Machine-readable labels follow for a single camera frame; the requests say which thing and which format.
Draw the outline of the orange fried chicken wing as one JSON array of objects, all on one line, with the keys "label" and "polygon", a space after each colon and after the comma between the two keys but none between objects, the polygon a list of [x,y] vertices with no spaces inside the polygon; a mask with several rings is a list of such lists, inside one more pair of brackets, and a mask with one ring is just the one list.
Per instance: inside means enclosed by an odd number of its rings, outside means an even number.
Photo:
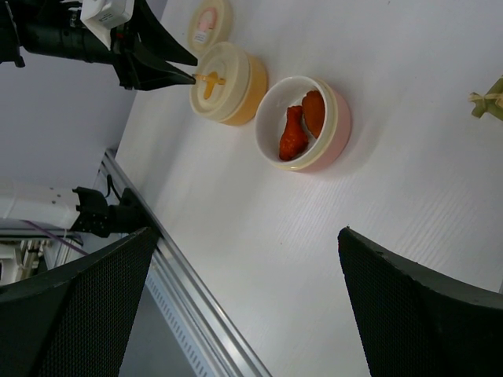
[{"label": "orange fried chicken wing", "polygon": [[317,90],[309,91],[302,100],[304,122],[316,139],[319,138],[325,121],[325,102]]}]

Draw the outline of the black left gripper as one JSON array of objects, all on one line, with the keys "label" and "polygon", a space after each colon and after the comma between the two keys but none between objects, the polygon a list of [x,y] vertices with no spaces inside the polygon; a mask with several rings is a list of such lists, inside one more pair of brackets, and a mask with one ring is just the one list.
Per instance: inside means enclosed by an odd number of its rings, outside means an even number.
[{"label": "black left gripper", "polygon": [[[138,32],[130,20],[111,31],[112,66],[123,88],[157,90],[196,83],[192,75],[168,63],[197,66],[198,60],[158,21],[147,1],[135,2],[135,27]],[[138,35],[143,45],[136,42]]]}]

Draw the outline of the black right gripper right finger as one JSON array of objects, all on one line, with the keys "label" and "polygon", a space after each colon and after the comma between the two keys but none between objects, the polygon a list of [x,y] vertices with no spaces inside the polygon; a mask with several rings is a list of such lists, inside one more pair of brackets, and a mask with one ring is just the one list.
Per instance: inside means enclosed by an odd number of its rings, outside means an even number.
[{"label": "black right gripper right finger", "polygon": [[350,228],[338,252],[372,376],[500,376],[502,295],[395,254]]}]

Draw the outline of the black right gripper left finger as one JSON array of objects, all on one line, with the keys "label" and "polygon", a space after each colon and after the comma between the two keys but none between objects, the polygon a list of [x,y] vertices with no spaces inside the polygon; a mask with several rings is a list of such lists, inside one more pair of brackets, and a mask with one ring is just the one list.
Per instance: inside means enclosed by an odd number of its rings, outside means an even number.
[{"label": "black right gripper left finger", "polygon": [[149,228],[1,288],[3,376],[117,376],[158,236]]}]

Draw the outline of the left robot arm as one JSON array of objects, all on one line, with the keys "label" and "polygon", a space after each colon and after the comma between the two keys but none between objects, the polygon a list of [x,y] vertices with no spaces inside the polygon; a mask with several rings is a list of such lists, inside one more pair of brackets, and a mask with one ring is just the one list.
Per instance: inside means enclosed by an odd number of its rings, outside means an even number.
[{"label": "left robot arm", "polygon": [[197,58],[145,1],[3,1],[1,61],[24,67],[29,53],[113,66],[127,90],[193,85],[177,66]]}]

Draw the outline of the red chicken drumstick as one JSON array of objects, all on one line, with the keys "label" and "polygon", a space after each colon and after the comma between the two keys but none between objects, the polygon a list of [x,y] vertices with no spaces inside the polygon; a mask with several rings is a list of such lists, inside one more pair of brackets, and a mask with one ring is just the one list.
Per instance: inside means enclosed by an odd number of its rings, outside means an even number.
[{"label": "red chicken drumstick", "polygon": [[308,146],[308,136],[303,130],[303,108],[300,105],[287,109],[286,124],[279,142],[279,158],[291,161],[303,153]]}]

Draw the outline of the cream lid pink valve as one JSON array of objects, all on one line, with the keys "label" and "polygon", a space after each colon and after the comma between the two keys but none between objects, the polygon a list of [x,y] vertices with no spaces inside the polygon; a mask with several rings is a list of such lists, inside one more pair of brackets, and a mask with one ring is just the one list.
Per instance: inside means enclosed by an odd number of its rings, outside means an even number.
[{"label": "cream lid pink valve", "polygon": [[214,44],[227,41],[232,27],[233,8],[229,1],[202,1],[189,23],[189,49],[196,57],[202,56]]}]

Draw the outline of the orange lunch box bowl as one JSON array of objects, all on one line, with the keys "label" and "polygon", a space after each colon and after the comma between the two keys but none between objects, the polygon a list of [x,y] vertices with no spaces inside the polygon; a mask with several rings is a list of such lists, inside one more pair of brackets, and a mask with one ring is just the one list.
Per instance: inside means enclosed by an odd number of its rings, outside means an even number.
[{"label": "orange lunch box bowl", "polygon": [[252,120],[268,89],[268,75],[261,60],[248,53],[247,58],[250,67],[248,86],[237,108],[220,121],[227,126],[241,126]]}]

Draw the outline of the cream lunch box lid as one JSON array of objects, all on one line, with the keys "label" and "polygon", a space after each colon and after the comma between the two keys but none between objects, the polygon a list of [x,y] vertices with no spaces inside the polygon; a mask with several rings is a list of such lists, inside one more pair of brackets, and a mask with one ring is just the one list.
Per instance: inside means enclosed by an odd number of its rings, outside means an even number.
[{"label": "cream lunch box lid", "polygon": [[213,45],[196,68],[196,83],[189,93],[192,109],[206,119],[227,120],[244,99],[249,78],[248,55],[242,48],[230,42]]}]

